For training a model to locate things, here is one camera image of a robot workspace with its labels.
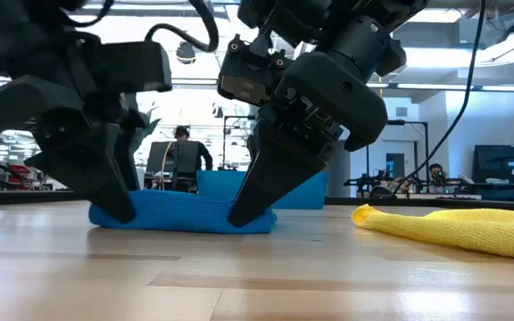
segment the screw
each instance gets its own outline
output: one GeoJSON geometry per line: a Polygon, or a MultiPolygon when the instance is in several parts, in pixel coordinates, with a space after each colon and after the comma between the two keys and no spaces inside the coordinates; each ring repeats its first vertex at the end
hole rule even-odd
{"type": "Polygon", "coordinates": [[[349,81],[345,81],[343,83],[343,91],[345,93],[350,93],[352,91],[352,84],[349,81]]]}

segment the blue cloth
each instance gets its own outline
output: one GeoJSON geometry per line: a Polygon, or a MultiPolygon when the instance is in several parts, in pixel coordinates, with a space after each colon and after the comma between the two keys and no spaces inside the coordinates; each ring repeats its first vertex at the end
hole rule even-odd
{"type": "Polygon", "coordinates": [[[130,193],[130,200],[137,214],[131,222],[121,223],[95,205],[90,207],[88,218],[91,223],[108,228],[218,234],[270,233],[277,221],[277,215],[266,210],[245,226],[235,227],[228,221],[234,201],[212,201],[190,193],[142,190],[130,193]]]}

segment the wooden table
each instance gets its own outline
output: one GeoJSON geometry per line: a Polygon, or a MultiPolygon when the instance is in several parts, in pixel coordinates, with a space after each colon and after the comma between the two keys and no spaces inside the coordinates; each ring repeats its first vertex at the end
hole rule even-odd
{"type": "Polygon", "coordinates": [[[352,208],[242,236],[94,228],[87,207],[0,207],[0,320],[514,320],[514,259],[361,230],[352,208]]]}

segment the yellow towel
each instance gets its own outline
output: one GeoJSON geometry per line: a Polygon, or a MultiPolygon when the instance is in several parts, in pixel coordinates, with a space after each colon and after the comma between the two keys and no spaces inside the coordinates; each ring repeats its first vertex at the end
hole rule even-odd
{"type": "Polygon", "coordinates": [[[425,217],[388,214],[363,205],[357,227],[412,240],[514,258],[514,210],[438,210],[425,217]]]}

